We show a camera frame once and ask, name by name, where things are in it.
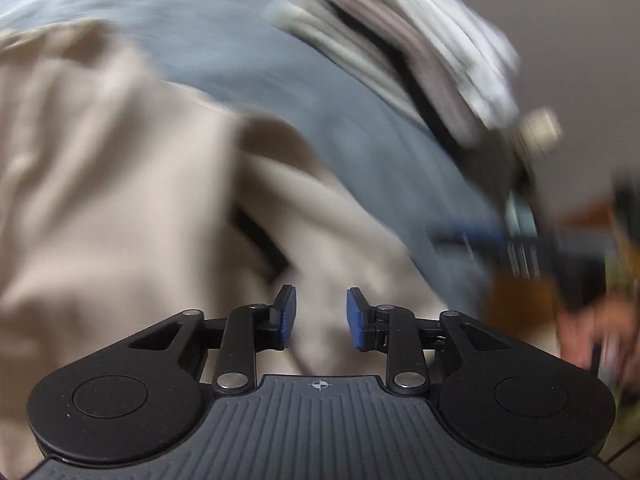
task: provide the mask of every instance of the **folded clothing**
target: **folded clothing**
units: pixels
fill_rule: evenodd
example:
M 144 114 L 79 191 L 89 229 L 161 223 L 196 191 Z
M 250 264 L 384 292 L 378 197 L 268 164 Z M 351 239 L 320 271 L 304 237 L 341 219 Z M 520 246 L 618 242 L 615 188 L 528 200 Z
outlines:
M 282 120 L 165 82 L 103 22 L 0 35 L 0 470 L 40 454 L 35 383 L 187 308 L 226 317 L 298 290 L 269 372 L 380 374 L 351 347 L 346 291 L 419 317 L 442 302 L 400 240 Z M 282 253 L 266 258 L 242 225 Z
M 277 0 L 268 11 L 277 26 L 433 131 L 395 64 L 332 6 L 404 54 L 425 99 L 461 146 L 474 146 L 486 129 L 516 117 L 510 77 L 518 56 L 503 33 L 459 0 Z

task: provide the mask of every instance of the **blue gripper pad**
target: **blue gripper pad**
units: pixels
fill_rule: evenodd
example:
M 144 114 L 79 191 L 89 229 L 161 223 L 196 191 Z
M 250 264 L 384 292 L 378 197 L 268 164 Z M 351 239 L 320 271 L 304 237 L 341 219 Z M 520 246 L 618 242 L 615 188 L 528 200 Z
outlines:
M 282 348 L 289 346 L 293 322 L 296 320 L 296 289 L 291 287 L 282 306 L 282 317 L 280 318 L 280 345 Z
M 347 322 L 351 332 L 351 342 L 356 350 L 364 349 L 364 314 L 351 290 L 347 291 Z

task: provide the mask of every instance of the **stack of folded clothes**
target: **stack of folded clothes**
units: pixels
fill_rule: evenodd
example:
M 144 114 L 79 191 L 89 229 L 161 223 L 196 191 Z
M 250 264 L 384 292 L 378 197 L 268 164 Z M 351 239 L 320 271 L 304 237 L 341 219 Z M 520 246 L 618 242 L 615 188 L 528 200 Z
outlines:
M 277 0 L 268 15 L 424 123 L 452 155 L 518 114 L 516 51 L 460 0 Z

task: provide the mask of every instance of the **cable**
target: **cable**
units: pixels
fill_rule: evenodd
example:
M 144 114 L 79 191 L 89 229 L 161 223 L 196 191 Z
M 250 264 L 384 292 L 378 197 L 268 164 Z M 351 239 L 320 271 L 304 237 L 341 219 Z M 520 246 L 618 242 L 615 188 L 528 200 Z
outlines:
M 605 464 L 609 465 L 611 464 L 611 462 L 613 462 L 615 459 L 620 458 L 621 455 L 625 454 L 627 451 L 629 451 L 633 446 L 635 446 L 636 444 L 638 444 L 638 442 L 640 442 L 640 434 L 638 436 L 636 436 L 634 439 L 632 439 L 630 442 L 628 442 L 627 444 L 625 444 L 624 446 L 622 446 L 619 450 L 617 450 L 613 455 L 611 455 L 607 461 L 605 462 Z

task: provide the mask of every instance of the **white crosshair symbol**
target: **white crosshair symbol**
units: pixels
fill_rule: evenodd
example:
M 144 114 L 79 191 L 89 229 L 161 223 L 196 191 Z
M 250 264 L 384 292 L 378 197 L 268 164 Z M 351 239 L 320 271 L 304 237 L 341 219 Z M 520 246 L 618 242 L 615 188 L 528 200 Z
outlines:
M 322 380 L 322 379 L 318 379 L 317 381 L 313 381 L 312 383 L 309 383 L 310 386 L 313 386 L 316 390 L 323 390 L 325 388 L 328 388 L 329 386 L 332 386 L 331 384 L 329 384 L 328 382 Z

